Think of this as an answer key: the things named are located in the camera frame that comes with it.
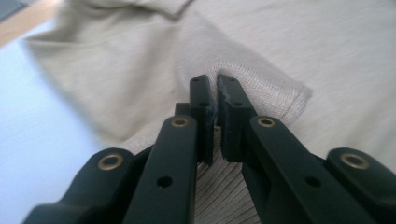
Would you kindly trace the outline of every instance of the beige fabric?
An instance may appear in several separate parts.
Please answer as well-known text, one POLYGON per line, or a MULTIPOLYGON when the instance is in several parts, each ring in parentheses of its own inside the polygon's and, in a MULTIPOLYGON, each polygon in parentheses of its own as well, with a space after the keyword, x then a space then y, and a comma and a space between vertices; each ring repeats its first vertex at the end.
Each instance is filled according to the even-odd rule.
POLYGON ((352 147, 396 173, 394 0, 201 0, 193 11, 313 90, 290 125, 311 152, 352 147))
MULTIPOLYGON (((311 91, 200 13, 176 19, 186 4, 68 1, 55 30, 29 45, 102 140, 133 153, 154 143, 175 102, 188 102, 189 80, 201 74, 214 93, 218 73, 238 78, 259 114, 294 122, 311 91)), ((240 164, 215 151, 213 166, 198 169, 196 223, 258 222, 240 164)))

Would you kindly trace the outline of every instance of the screw hole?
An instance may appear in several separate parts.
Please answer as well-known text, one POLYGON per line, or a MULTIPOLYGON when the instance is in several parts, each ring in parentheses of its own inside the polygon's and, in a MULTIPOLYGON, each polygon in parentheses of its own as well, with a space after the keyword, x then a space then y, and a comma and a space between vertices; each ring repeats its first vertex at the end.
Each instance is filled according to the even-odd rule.
POLYGON ((157 186, 160 187, 160 189, 166 189, 170 187, 173 183, 173 180, 169 176, 163 176, 158 178, 157 180, 157 186))
POLYGON ((360 170, 365 170, 370 167, 370 162, 368 162, 363 157, 352 153, 342 154, 341 161, 343 161, 346 165, 350 167, 360 170))
POLYGON ((105 160, 103 161, 103 164, 104 164, 104 165, 114 165, 114 164, 117 163, 117 161, 119 161, 118 158, 116 158, 116 157, 110 157, 110 158, 105 159, 105 160))
POLYGON ((307 178, 305 179, 305 182, 306 182, 309 186, 314 187, 314 188, 320 188, 320 186, 321 186, 320 180, 318 180, 317 178, 315 178, 315 177, 313 177, 313 176, 307 177, 307 178))
POLYGON ((259 119, 258 123, 266 128, 271 128, 275 125, 275 122, 271 119, 259 119))
POLYGON ((172 120, 172 125, 175 127, 184 127, 188 124, 186 119, 174 119, 172 120))
POLYGON ((119 167, 122 164, 122 162, 123 162, 123 157, 120 154, 113 153, 104 156, 101 160, 99 160, 98 167, 101 170, 109 171, 119 167))

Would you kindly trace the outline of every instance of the folded cloth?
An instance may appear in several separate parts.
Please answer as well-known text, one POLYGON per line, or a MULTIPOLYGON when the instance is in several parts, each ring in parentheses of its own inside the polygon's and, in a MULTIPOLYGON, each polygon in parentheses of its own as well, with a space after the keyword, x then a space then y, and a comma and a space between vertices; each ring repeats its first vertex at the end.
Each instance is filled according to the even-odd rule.
MULTIPOLYGON (((236 77, 259 114, 291 124, 311 90, 262 56, 228 39, 188 1, 67 1, 54 30, 28 39, 54 83, 94 124, 101 139, 133 153, 155 142, 192 77, 236 77)), ((198 167, 196 223, 253 223, 258 217, 239 164, 198 167)))

